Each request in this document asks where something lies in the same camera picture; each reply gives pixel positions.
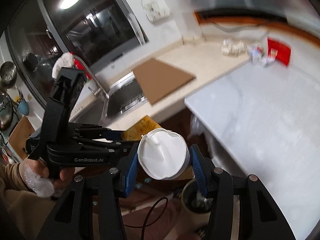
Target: wooden board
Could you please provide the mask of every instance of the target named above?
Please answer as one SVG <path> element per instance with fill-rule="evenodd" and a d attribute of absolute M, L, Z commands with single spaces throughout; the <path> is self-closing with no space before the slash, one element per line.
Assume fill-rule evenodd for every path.
<path fill-rule="evenodd" d="M 24 116 L 14 128 L 8 139 L 8 142 L 22 160 L 28 157 L 28 154 L 23 149 L 26 148 L 26 141 L 34 131 L 35 129 L 33 129 L 28 117 Z"/>
<path fill-rule="evenodd" d="M 137 66 L 133 73 L 152 105 L 195 78 L 156 59 L 150 59 Z"/>

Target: kitchen countertop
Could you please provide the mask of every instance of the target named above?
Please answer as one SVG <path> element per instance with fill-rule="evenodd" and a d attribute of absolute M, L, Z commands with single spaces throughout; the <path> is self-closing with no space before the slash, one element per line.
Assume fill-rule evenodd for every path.
<path fill-rule="evenodd" d="M 247 63 L 185 99 L 244 173 L 263 182 L 297 240 L 320 219 L 319 98 L 319 81 L 275 62 Z"/>
<path fill-rule="evenodd" d="M 186 42 L 172 48 L 170 51 L 155 56 L 157 60 L 194 74 L 196 79 L 153 105 L 147 102 L 137 107 L 128 114 L 116 119 L 108 127 L 113 130 L 127 130 L 145 115 L 149 115 L 160 123 L 185 108 L 184 98 L 186 96 L 234 70 L 249 59 L 246 54 L 239 57 L 222 55 L 221 44 L 222 41 L 220 40 Z"/>

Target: sink basin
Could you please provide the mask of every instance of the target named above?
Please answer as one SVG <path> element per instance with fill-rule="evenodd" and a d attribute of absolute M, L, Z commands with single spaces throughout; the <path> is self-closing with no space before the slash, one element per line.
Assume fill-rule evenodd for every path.
<path fill-rule="evenodd" d="M 147 102 L 133 72 L 113 84 L 108 95 L 109 98 L 98 98 L 70 121 L 107 126 L 115 119 Z"/>

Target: orange wooden frame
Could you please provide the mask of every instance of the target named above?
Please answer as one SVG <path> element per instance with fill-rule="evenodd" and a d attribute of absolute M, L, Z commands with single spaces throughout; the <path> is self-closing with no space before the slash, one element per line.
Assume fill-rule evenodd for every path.
<path fill-rule="evenodd" d="M 263 24 L 264 27 L 268 29 L 281 30 L 287 33 L 294 34 L 300 38 L 311 41 L 313 44 L 320 47 L 320 39 L 311 33 L 303 31 L 299 28 L 293 27 L 283 22 L 268 22 L 266 19 L 254 18 L 254 17 L 211 17 L 209 19 L 203 19 L 198 13 L 195 12 L 195 17 L 198 23 L 209 24 L 209 23 L 241 23 L 241 24 L 254 24 L 259 25 Z"/>

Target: ceiling light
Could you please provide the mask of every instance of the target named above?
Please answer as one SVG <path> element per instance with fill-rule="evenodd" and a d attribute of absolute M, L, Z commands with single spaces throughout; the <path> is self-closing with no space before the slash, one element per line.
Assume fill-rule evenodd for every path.
<path fill-rule="evenodd" d="M 60 5 L 60 8 L 61 9 L 68 9 L 70 8 L 71 6 L 73 6 L 76 2 L 78 2 L 79 0 L 63 0 L 61 5 Z"/>

